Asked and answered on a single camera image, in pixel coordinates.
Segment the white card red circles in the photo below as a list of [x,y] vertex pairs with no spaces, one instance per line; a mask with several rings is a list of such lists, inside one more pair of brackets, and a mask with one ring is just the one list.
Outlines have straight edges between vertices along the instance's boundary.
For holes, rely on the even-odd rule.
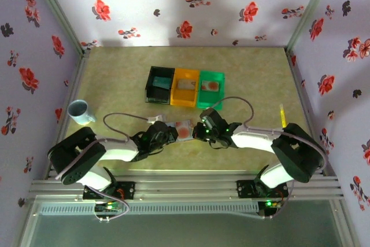
[[203,80],[201,83],[201,90],[202,91],[211,91],[211,92],[218,92],[219,91],[219,82],[217,81],[209,81]]
[[191,135],[191,124],[189,120],[177,121],[175,128],[178,133],[178,140],[189,139]]

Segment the teal bank card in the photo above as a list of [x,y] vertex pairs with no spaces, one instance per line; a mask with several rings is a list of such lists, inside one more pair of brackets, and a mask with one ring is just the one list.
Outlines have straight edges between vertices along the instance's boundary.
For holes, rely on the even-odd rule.
[[153,79],[153,86],[161,89],[169,90],[171,84],[171,78],[156,76]]

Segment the beige bank card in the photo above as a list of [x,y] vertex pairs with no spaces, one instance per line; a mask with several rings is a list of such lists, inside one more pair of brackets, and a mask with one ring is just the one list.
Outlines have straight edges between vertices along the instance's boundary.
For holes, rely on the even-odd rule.
[[196,81],[191,79],[179,79],[177,82],[177,88],[179,90],[195,90]]

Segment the green plastic bin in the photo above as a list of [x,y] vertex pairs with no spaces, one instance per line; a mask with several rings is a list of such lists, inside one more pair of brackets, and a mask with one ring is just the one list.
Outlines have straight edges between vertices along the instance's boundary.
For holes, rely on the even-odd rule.
[[[202,91],[201,83],[203,80],[217,81],[219,82],[219,91]],[[214,71],[200,71],[199,84],[198,84],[198,95],[197,95],[197,108],[206,109],[225,97],[225,74],[222,72]]]

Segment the black plastic bin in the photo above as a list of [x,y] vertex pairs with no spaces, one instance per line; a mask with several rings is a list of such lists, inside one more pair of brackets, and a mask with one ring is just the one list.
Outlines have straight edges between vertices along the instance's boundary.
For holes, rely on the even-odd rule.
[[174,74],[175,68],[151,66],[145,86],[145,102],[169,105],[171,101],[172,84],[169,90],[161,89],[153,86],[153,79],[156,76],[160,76],[171,78],[173,82]]

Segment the yellow plastic bin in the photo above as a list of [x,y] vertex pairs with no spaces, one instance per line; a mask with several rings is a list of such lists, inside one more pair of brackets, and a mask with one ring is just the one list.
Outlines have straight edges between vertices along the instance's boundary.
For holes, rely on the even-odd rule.
[[[173,106],[186,106],[194,108],[197,103],[198,84],[200,71],[195,69],[176,68],[172,82],[171,101]],[[179,79],[191,79],[196,81],[195,90],[179,90],[177,82]]]

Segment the yellow pen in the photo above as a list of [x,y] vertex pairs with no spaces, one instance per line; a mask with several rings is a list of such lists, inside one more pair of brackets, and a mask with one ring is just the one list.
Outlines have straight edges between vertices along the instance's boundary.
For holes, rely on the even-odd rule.
[[287,127],[287,120],[286,120],[286,113],[285,113],[283,104],[280,104],[279,109],[280,109],[280,119],[281,119],[281,122],[282,122],[282,127],[286,128]]

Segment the blue-grey mug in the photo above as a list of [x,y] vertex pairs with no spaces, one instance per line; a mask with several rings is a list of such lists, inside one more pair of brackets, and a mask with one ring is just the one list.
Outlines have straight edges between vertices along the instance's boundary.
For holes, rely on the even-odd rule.
[[90,111],[88,103],[83,99],[72,101],[67,108],[68,116],[75,123],[85,126],[89,123],[95,123],[97,118]]

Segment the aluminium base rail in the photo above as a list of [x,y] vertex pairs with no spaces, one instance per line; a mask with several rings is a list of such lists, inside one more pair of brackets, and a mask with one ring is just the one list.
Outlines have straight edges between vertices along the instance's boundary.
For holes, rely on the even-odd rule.
[[[255,175],[246,171],[114,171],[117,181],[135,182],[136,202],[234,202],[242,190],[239,180],[252,180]],[[342,200],[343,191],[338,178],[314,174],[309,183],[287,182],[284,186],[289,201]],[[66,202],[81,201],[84,187],[75,183],[65,186],[54,179],[35,180],[28,198],[44,198]]]

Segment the aluminium table side rail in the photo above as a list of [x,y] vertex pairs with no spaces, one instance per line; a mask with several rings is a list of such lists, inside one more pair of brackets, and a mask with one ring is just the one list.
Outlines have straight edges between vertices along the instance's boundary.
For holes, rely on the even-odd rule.
[[71,133],[73,133],[72,128],[74,121],[68,114],[68,107],[72,101],[78,98],[80,85],[83,79],[89,55],[90,55],[89,50],[86,50],[83,53],[82,58],[76,65],[72,79],[69,81],[68,93],[66,95],[64,106],[62,107],[61,118],[59,120],[59,123],[57,124],[56,136],[52,146],[56,145],[57,143],[60,143],[65,138],[70,136]]
[[302,105],[302,109],[303,109],[303,112],[304,112],[304,117],[305,117],[305,121],[306,121],[306,125],[307,125],[307,128],[308,128],[308,133],[312,136],[313,139],[315,139],[319,144],[320,146],[323,147],[321,141],[319,140],[319,135],[321,133],[321,131],[319,131],[319,133],[316,132],[316,128],[315,128],[315,125],[314,125],[314,118],[313,118],[313,114],[312,114],[312,106],[309,102],[309,97],[308,97],[308,94],[307,94],[307,91],[306,91],[306,87],[304,85],[302,85],[302,81],[304,80],[299,69],[298,69],[298,62],[296,61],[295,63],[293,63],[293,57],[295,57],[295,54],[292,50],[288,50],[287,48],[284,49],[285,51],[285,54],[286,54],[286,57],[287,57],[287,61],[289,63],[289,66],[290,66],[290,69],[291,69],[291,73],[293,75],[293,78],[294,78],[294,82],[296,84],[296,87],[297,87],[297,91],[298,91],[298,96],[299,96],[299,100],[301,102],[301,105]]

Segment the aluminium frame post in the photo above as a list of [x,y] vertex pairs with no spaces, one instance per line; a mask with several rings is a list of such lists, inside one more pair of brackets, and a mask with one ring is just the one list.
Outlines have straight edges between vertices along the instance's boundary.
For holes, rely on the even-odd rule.
[[66,14],[64,13],[60,3],[58,0],[46,0],[47,4],[49,5],[53,15],[57,19],[58,23],[62,27],[62,29],[65,31],[67,37],[73,44],[75,50],[79,54],[80,57],[84,57],[85,51],[81,47],[77,35],[75,31],[73,30]]
[[309,20],[313,17],[313,14],[315,13],[315,10],[317,9],[320,1],[321,0],[310,0],[309,3],[307,4],[297,27],[295,28],[287,46],[284,48],[286,53],[292,51],[292,49],[294,48],[297,40],[302,35],[305,26],[308,24]]

